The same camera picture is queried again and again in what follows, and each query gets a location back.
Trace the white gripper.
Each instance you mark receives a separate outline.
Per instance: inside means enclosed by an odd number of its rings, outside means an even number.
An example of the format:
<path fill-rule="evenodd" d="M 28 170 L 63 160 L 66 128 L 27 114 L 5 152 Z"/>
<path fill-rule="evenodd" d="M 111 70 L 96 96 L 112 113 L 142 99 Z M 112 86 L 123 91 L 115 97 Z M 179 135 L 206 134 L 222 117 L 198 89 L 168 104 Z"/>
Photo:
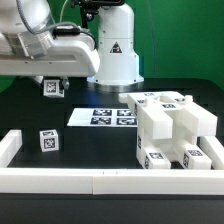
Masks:
<path fill-rule="evenodd" d="M 33 76 L 32 80 L 39 85 L 43 83 L 43 76 L 63 77 L 59 87 L 68 90 L 67 77 L 88 77 L 98 72 L 100 58 L 94 46 L 94 40 L 83 33 L 58 36 L 42 57 L 0 55 L 0 75 Z"/>

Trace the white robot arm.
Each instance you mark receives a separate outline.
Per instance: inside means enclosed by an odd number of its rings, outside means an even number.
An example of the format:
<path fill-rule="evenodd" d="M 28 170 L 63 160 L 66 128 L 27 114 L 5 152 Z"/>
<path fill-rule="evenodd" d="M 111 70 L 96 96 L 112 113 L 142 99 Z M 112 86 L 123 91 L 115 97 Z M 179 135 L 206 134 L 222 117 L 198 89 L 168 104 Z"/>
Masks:
<path fill-rule="evenodd" d="M 71 77 L 123 92 L 140 85 L 134 13 L 125 0 L 65 0 L 81 23 L 55 21 L 47 0 L 0 0 L 0 76 L 28 76 L 54 96 Z"/>

